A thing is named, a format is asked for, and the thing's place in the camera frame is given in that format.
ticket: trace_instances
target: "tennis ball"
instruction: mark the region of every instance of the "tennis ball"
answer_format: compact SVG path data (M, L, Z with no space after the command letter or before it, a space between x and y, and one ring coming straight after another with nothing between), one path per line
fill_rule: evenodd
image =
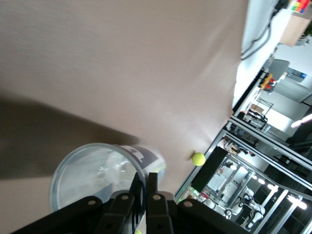
M206 162L206 158L202 153L195 153L192 156L192 162L195 164L195 166L202 166Z

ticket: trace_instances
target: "yellow-green tennis ball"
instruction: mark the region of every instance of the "yellow-green tennis ball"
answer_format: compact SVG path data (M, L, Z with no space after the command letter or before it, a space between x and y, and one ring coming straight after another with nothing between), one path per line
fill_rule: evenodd
M195 164L195 166L202 166L206 162L206 158L202 153L195 153L192 156L192 162Z

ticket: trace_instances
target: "metal bolt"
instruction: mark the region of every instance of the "metal bolt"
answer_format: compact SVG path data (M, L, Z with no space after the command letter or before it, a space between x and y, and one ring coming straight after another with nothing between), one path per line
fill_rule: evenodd
M122 200L128 200L128 199L129 199L129 196L128 196L128 195L123 195L123 196L121 197L121 199L122 199Z
M190 207L193 206L193 204L192 204L190 201L185 201L185 202L183 203L183 205L184 205L185 207L187 207L187 208L190 208Z
M161 197L159 196L159 195L154 195L153 196L153 199L155 200L155 201L159 201L160 199L161 199Z
M90 205L90 206L92 206L94 204L96 204L96 201L94 201L94 200L91 200L91 201L88 202L88 205Z

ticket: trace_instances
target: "black panel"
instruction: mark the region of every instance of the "black panel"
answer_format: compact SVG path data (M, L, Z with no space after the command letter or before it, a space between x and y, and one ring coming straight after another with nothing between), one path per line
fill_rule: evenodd
M200 169L200 171L192 181L192 187L194 189L196 189L198 192L201 192L203 190L203 188L213 176L224 157L227 155L227 153L228 152L226 150L220 147L216 147L214 149L214 151L207 159L206 163L203 165L203 167Z

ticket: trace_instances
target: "beige tabletop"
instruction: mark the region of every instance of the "beige tabletop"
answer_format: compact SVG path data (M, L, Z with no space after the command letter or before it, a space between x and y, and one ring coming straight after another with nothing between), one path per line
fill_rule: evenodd
M194 168L192 153L205 152L232 114L247 6L247 0L1 1L0 94L9 106L28 111L34 125L31 113L45 113L32 129L36 133L61 122L63 130L59 125L49 129L60 140L38 133L28 136L32 146L43 149L54 142L56 149L56 142L69 139L72 132L76 141L62 156L91 141L126 139L122 143L157 147L167 162L160 189L175 193ZM81 123L48 118L54 116L49 111L63 111L55 116L72 115ZM18 113L23 115L16 109L6 113L5 123L14 125L8 119ZM27 124L19 131L26 132ZM6 138L1 135L3 149L14 143ZM22 151L8 155L1 157L23 158L29 165ZM1 190L12 190L1 194L1 205L10 199L25 200L23 212L36 213L28 218L14 214L12 207L1 209L16 215L21 225L47 213L46 204L35 211L27 207L34 203L32 191L41 191L41 186L44 192L36 193L37 201L48 204L52 158L44 153L34 157L23 173L7 169L10 163L7 171L0 171ZM28 192L12 198L13 184L25 185ZM9 223L7 215L0 217L0 223L7 223L3 232L19 227Z

